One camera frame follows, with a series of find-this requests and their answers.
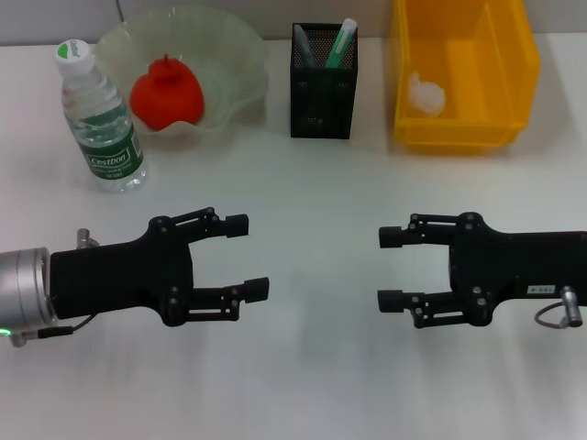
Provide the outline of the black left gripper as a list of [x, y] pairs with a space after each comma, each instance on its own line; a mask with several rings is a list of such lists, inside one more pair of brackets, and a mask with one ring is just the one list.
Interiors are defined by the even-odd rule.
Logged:
[[130, 242], [50, 256], [50, 298], [61, 320], [135, 307], [167, 326], [237, 321], [242, 303], [268, 300], [268, 278], [220, 288], [195, 288], [189, 241], [249, 234], [246, 214], [222, 219], [214, 207], [155, 217]]

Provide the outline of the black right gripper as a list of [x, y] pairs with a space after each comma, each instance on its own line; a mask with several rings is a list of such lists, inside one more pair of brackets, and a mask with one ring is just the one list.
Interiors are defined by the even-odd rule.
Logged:
[[381, 313], [408, 311], [415, 328], [471, 324], [486, 326], [506, 301], [556, 299], [566, 323], [586, 322], [586, 233], [503, 233], [477, 213], [411, 214], [408, 226], [382, 226], [380, 248], [449, 245], [453, 292], [377, 292]]

